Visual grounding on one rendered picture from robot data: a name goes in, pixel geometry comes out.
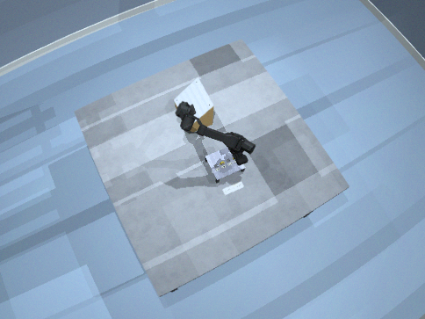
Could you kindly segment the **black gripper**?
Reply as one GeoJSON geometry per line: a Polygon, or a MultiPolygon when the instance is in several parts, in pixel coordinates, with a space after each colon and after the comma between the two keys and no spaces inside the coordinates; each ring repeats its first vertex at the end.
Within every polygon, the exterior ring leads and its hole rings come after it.
{"type": "Polygon", "coordinates": [[[243,155],[243,153],[241,152],[241,149],[240,151],[230,149],[230,148],[228,149],[239,166],[248,162],[248,158],[246,157],[246,155],[243,155]]]}

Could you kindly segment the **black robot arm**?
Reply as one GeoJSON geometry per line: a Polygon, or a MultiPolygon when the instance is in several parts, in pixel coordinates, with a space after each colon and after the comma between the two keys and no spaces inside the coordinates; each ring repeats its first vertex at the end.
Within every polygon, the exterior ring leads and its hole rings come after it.
{"type": "Polygon", "coordinates": [[[177,109],[175,111],[175,115],[181,118],[180,127],[185,132],[189,134],[199,134],[201,136],[206,136],[217,141],[222,141],[230,149],[234,149],[237,151],[240,151],[241,149],[241,152],[246,151],[249,154],[252,154],[256,147],[254,143],[244,138],[240,134],[233,132],[221,133],[203,125],[200,119],[194,116],[195,113],[196,110],[193,104],[189,105],[187,101],[182,101],[178,104],[177,109]],[[197,132],[191,132],[191,128],[195,120],[198,122],[199,128],[197,132]]]}

